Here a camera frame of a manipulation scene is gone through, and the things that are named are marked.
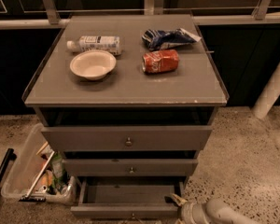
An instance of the dresser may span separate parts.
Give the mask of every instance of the dresser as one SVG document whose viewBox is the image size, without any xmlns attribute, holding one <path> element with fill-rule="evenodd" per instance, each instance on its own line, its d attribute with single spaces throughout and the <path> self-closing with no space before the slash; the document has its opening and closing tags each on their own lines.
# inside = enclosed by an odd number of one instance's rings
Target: dresser
<svg viewBox="0 0 280 224">
<path fill-rule="evenodd" d="M 190 15 L 74 16 L 23 96 L 80 186 L 77 217 L 177 216 L 170 193 L 183 195 L 228 94 L 202 41 L 176 48 L 175 71 L 143 73 L 142 34 L 176 28 L 199 34 Z M 102 80 L 70 71 L 66 41 L 82 35 L 120 37 L 122 54 Z"/>
</svg>

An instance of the gray tabletop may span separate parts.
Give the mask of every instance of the gray tabletop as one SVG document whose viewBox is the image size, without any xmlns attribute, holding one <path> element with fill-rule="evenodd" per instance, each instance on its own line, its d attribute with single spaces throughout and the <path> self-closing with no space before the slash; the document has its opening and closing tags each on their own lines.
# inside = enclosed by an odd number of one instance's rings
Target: gray tabletop
<svg viewBox="0 0 280 224">
<path fill-rule="evenodd" d="M 180 47 L 174 72 L 146 75 L 142 56 L 148 50 L 141 36 L 147 29 L 184 28 L 197 34 L 190 15 L 75 16 L 65 28 L 25 103 L 27 106 L 98 105 L 224 105 L 219 84 L 202 42 Z M 118 35 L 122 54 L 103 80 L 88 81 L 72 74 L 76 54 L 66 41 L 82 35 Z"/>
</svg>

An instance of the clear plastic bottle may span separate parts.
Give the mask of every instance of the clear plastic bottle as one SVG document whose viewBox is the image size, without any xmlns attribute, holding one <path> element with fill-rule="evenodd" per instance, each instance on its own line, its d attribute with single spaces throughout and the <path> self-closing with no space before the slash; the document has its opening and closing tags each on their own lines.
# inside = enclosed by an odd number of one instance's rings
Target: clear plastic bottle
<svg viewBox="0 0 280 224">
<path fill-rule="evenodd" d="M 90 49 L 101 49 L 112 55 L 121 54 L 119 36 L 88 36 L 83 35 L 77 41 L 67 41 L 67 48 L 72 52 L 83 52 Z"/>
</svg>

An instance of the bottle cap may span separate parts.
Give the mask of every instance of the bottle cap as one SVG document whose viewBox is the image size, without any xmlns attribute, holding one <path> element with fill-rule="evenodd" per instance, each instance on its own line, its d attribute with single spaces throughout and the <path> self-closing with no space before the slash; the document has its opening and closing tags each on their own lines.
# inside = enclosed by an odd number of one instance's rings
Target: bottle cap
<svg viewBox="0 0 280 224">
<path fill-rule="evenodd" d="M 72 52 L 80 51 L 80 47 L 74 41 L 67 41 L 66 46 Z"/>
</svg>

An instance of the concrete floor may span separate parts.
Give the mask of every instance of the concrete floor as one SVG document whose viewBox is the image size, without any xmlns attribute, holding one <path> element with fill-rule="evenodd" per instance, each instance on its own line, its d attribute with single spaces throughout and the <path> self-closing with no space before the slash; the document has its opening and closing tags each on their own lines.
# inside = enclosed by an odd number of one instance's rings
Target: concrete floor
<svg viewBox="0 0 280 224">
<path fill-rule="evenodd" d="M 0 116 L 0 163 L 8 147 L 21 152 L 36 116 Z M 186 187 L 196 203 L 220 198 L 260 223 L 280 218 L 280 106 L 264 120 L 248 107 L 220 108 L 213 132 Z M 0 223 L 93 223 L 59 203 L 19 203 L 0 196 Z"/>
</svg>

